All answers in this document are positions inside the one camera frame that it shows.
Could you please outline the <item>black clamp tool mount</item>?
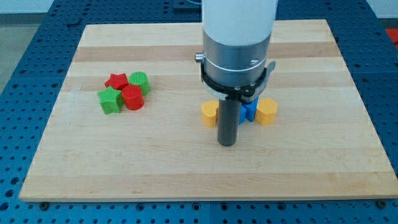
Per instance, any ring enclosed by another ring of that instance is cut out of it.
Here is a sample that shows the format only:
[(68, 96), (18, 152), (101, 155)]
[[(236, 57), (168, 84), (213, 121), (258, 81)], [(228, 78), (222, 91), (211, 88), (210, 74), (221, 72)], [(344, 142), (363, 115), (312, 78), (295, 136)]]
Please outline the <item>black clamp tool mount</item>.
[(249, 85), (223, 86), (210, 79), (205, 72), (204, 63), (201, 63), (201, 81), (205, 90), (219, 100), (235, 100), (242, 104), (250, 104), (265, 90), (275, 66), (276, 61), (269, 63), (268, 67), (263, 69), (262, 75)]

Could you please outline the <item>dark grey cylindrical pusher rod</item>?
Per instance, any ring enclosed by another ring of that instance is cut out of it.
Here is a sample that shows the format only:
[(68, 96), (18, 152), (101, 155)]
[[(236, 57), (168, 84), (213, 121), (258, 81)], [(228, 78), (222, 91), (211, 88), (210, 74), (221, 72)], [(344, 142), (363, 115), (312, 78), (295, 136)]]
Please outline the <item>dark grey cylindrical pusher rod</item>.
[(219, 100), (218, 142), (222, 146), (235, 144), (238, 134), (241, 103), (235, 100)]

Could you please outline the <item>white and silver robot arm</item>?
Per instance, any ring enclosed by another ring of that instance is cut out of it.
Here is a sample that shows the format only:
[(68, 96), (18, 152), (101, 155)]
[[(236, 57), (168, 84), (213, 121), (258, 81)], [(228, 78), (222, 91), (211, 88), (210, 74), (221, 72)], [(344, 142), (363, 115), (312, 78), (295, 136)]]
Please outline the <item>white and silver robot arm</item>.
[(218, 142), (236, 142), (242, 105), (264, 91), (275, 63), (267, 63), (277, 0), (206, 0), (201, 3), (206, 90), (219, 100)]

